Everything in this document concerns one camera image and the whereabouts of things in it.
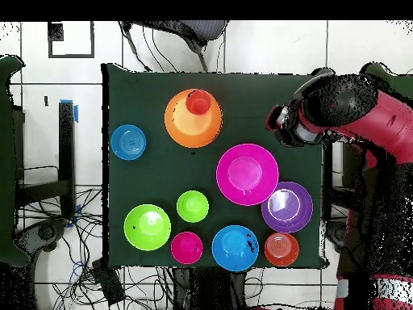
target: blue bowl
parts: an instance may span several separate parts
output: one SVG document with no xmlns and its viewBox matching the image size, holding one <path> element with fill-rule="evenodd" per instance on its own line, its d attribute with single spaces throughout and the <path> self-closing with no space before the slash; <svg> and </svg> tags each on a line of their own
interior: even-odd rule
<svg viewBox="0 0 413 310">
<path fill-rule="evenodd" d="M 216 233 L 212 255 L 219 266 L 231 272 L 249 269 L 258 257 L 258 240 L 248 228 L 231 225 Z"/>
<path fill-rule="evenodd" d="M 112 133 L 111 148 L 119 158 L 132 161 L 144 153 L 146 138 L 140 128 L 134 125 L 122 125 Z"/>
</svg>

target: gray chair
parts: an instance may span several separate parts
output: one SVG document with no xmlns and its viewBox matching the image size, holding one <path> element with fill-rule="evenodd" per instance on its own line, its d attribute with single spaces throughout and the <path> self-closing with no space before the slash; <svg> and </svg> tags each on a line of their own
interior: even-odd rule
<svg viewBox="0 0 413 310">
<path fill-rule="evenodd" d="M 208 41 L 216 40 L 222 35 L 228 20 L 146 20 L 121 22 L 125 36 L 131 42 L 130 29 L 132 24 L 149 27 L 155 30 L 166 31 L 180 36 L 192 52 L 195 52 L 201 61 L 202 68 L 208 71 L 207 64 L 203 58 L 202 48 L 206 47 Z"/>
</svg>

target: magenta plate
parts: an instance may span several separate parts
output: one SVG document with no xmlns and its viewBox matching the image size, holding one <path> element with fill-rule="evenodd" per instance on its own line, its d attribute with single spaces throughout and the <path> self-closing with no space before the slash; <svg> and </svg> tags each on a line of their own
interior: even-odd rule
<svg viewBox="0 0 413 310">
<path fill-rule="evenodd" d="M 216 181 L 223 195 L 241 206 L 254 206 L 271 196 L 278 183 L 273 155 L 255 144 L 230 148 L 219 160 Z"/>
</svg>

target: green plate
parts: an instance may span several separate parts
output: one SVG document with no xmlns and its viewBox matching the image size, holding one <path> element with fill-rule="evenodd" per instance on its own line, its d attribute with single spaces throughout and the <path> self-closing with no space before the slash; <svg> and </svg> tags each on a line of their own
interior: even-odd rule
<svg viewBox="0 0 413 310">
<path fill-rule="evenodd" d="M 186 191 L 177 200 L 177 213 L 186 222 L 199 222 L 208 214 L 210 205 L 199 191 Z"/>
<path fill-rule="evenodd" d="M 153 204 L 141 204 L 127 214 L 123 229 L 132 246 L 143 251 L 153 251 L 168 241 L 171 221 L 162 208 Z"/>
</svg>

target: dark green table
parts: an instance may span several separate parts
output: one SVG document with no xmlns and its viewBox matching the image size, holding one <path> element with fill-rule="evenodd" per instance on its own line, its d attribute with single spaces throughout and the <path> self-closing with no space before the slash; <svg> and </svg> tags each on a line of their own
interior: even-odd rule
<svg viewBox="0 0 413 310">
<path fill-rule="evenodd" d="M 194 266 L 217 266 L 211 253 L 212 239 L 229 224 L 241 224 L 257 235 L 260 253 L 253 266 L 272 266 L 265 259 L 264 243 L 273 230 L 262 219 L 261 206 L 242 207 L 228 201 L 215 180 L 215 168 L 223 153 L 242 143 L 268 149 L 277 160 L 280 181 L 302 184 L 313 199 L 311 221 L 294 234 L 300 254 L 291 267 L 325 266 L 319 256 L 321 146 L 289 149 L 264 129 L 265 117 L 273 105 L 287 103 L 311 76 L 131 73 L 116 65 L 102 67 L 107 67 L 109 75 L 109 136 L 122 124 L 134 124 L 147 139 L 144 154 L 135 161 L 123 161 L 109 152 L 110 266 L 180 266 L 170 253 L 170 242 L 186 230 L 197 233 L 204 244 L 203 255 Z M 223 110 L 221 133 L 200 149 L 175 143 L 164 124 L 169 100 L 189 88 L 209 91 Z M 197 224 L 188 224 L 177 214 L 177 198 L 187 190 L 201 191 L 210 202 L 208 216 Z M 143 203 L 162 207 L 172 224 L 169 241 L 152 252 L 131 246 L 123 233 L 126 215 Z"/>
</svg>

